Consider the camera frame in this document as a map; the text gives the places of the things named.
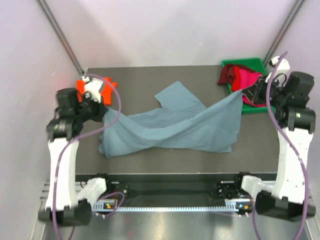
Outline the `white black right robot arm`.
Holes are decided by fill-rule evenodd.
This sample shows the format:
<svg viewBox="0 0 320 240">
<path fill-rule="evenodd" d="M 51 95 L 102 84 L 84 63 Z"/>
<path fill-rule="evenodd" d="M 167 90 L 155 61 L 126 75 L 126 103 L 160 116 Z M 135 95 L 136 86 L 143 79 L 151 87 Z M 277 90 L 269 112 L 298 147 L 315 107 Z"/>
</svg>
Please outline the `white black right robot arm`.
<svg viewBox="0 0 320 240">
<path fill-rule="evenodd" d="M 314 77 L 293 71 L 284 83 L 275 80 L 270 87 L 270 105 L 279 128 L 279 157 L 275 184 L 269 187 L 249 172 L 238 174 L 233 192 L 239 198 L 255 200 L 259 215 L 297 222 L 303 215 L 305 178 L 300 160 L 306 165 L 316 128 L 316 113 L 306 105 L 314 86 Z"/>
</svg>

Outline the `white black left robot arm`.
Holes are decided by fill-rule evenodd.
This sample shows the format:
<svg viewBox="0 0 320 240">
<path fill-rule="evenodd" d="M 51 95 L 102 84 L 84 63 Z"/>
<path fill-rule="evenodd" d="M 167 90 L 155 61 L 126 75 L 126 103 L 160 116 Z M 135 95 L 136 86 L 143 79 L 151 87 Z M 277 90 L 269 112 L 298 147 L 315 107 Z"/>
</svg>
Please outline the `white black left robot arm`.
<svg viewBox="0 0 320 240">
<path fill-rule="evenodd" d="M 84 123 L 101 122 L 108 111 L 101 90 L 63 88 L 56 92 L 57 108 L 46 127 L 50 153 L 49 192 L 45 207 L 38 212 L 38 220 L 59 227 L 87 226 L 92 218 L 92 205 L 99 196 L 109 198 L 114 191 L 111 183 L 94 179 L 96 190 L 83 188 L 76 192 L 76 156 Z"/>
</svg>

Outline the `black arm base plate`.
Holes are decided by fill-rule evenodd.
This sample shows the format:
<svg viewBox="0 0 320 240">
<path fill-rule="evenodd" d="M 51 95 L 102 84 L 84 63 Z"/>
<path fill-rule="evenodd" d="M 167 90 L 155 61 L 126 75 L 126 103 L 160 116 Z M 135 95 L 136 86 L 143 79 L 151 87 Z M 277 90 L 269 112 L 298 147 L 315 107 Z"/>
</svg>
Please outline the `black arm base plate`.
<svg viewBox="0 0 320 240">
<path fill-rule="evenodd" d="M 246 193 L 238 187 L 236 173 L 157 173 L 110 174 L 114 190 L 125 190 L 126 196 L 139 195 L 193 195 L 232 199 Z"/>
</svg>

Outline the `blue grey t shirt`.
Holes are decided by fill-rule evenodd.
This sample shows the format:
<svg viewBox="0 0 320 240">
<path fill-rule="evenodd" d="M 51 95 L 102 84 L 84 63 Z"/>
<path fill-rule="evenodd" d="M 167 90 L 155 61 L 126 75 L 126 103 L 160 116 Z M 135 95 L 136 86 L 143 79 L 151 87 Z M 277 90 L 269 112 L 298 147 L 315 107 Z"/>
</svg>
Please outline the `blue grey t shirt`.
<svg viewBox="0 0 320 240">
<path fill-rule="evenodd" d="M 229 153 L 241 127 L 242 92 L 206 107 L 181 82 L 158 94 L 160 107 L 133 115 L 109 109 L 104 124 L 116 122 L 100 136 L 98 150 L 107 158 L 152 147 Z"/>
</svg>

